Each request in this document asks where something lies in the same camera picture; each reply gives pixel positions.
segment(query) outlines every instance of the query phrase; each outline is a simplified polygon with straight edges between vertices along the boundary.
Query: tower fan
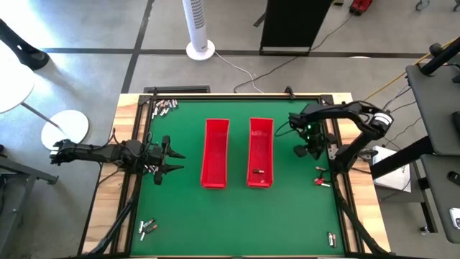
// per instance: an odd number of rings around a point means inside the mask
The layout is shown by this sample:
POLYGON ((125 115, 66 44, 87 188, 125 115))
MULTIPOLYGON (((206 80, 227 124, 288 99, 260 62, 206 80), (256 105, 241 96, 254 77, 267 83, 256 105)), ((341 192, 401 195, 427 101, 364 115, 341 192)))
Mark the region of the tower fan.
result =
POLYGON ((206 23, 204 21, 204 8, 202 0, 182 0, 187 19, 190 43, 186 51, 193 60, 207 60, 212 57, 216 47, 208 40, 206 23))

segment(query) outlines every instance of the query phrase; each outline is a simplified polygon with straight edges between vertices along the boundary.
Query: gray floor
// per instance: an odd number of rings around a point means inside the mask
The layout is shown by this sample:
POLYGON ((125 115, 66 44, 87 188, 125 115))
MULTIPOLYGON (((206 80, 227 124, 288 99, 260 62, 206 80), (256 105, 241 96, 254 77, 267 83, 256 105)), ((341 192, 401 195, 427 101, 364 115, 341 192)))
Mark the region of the gray floor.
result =
MULTIPOLYGON (((209 38, 219 50, 257 50, 262 27, 252 24, 263 13, 266 0, 205 0, 209 38)), ((332 6, 316 39, 340 25, 348 10, 332 6)), ((460 13, 452 13, 453 0, 432 1, 415 12, 415 0, 374 1, 368 12, 348 24, 317 49, 331 52, 424 53, 434 42, 458 37, 460 13)), ((133 48, 147 0, 18 0, 0 2, 0 17, 24 39, 38 47, 133 48)), ((183 49, 188 43, 180 0, 156 0, 149 18, 144 49, 183 49)), ((0 42, 0 57, 10 58, 0 42)), ((48 116, 77 109, 88 116, 90 132, 84 143, 101 144, 110 133, 115 107, 131 55, 52 54, 52 62, 36 71, 37 82, 27 103, 48 116)), ((266 73, 289 58, 226 56, 254 76, 266 73)), ((292 86, 298 92, 352 92, 362 99, 413 63, 408 59, 298 58, 256 82, 266 92, 292 86)), ((197 63, 183 55, 141 55, 129 92, 147 86, 210 85, 212 92, 230 92, 248 80, 219 58, 197 63)), ((383 105, 406 84, 404 79, 371 101, 383 105)), ((240 89, 253 92, 251 86, 240 89)), ((390 108, 413 100, 407 93, 390 108)), ((395 112, 394 137, 419 116, 416 106, 395 112)), ((23 109, 0 114, 0 143, 10 158, 60 176, 56 186, 38 183, 19 230, 12 258, 74 255, 83 232, 98 166, 72 162, 49 165, 48 151, 40 141, 44 122, 23 109)), ((426 134, 423 123, 410 128, 395 142, 400 146, 426 134)), ((424 225, 417 204, 381 204, 392 251, 400 255, 458 258, 460 245, 449 244, 442 230, 422 236, 424 225)))

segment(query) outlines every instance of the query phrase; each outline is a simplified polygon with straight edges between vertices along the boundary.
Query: red bin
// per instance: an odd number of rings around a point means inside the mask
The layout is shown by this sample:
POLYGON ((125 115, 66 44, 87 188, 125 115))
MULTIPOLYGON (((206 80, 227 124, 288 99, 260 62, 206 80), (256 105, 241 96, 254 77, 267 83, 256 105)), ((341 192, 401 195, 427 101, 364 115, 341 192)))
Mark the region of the red bin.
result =
POLYGON ((227 147, 229 144, 227 119, 207 119, 204 138, 201 185, 204 188, 227 186, 227 147))
POLYGON ((247 185, 269 188, 273 183, 273 119, 251 118, 247 185))

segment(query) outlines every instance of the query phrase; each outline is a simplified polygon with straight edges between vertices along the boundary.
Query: white round table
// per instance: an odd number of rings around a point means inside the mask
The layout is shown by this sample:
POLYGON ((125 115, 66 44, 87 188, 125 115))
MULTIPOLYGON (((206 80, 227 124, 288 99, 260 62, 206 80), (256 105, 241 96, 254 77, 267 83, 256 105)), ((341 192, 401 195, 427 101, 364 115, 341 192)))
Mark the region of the white round table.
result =
POLYGON ((79 111, 65 110, 48 119, 24 102, 34 84, 35 74, 27 66, 19 62, 0 62, 0 114, 22 105, 44 119, 47 123, 42 129, 42 143, 49 150, 64 139, 80 143, 88 133, 88 118, 79 111))

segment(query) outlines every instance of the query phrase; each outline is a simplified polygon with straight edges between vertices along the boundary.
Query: metal rod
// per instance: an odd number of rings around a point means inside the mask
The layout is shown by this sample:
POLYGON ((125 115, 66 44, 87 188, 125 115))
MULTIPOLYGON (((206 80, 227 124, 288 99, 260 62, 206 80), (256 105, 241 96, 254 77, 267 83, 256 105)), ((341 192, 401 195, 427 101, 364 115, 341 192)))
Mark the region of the metal rod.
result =
POLYGON ((48 119, 45 115, 39 113, 36 109, 32 108, 31 106, 29 106, 29 104, 26 104, 25 102, 22 102, 21 103, 22 106, 28 108, 28 110, 30 110, 31 112, 35 113, 37 116, 39 116, 40 118, 44 119, 45 121, 49 122, 51 125, 53 125, 54 127, 57 127, 60 131, 64 132, 63 129, 61 129, 59 127, 59 125, 57 125, 56 123, 54 123, 53 121, 51 121, 51 119, 48 119))

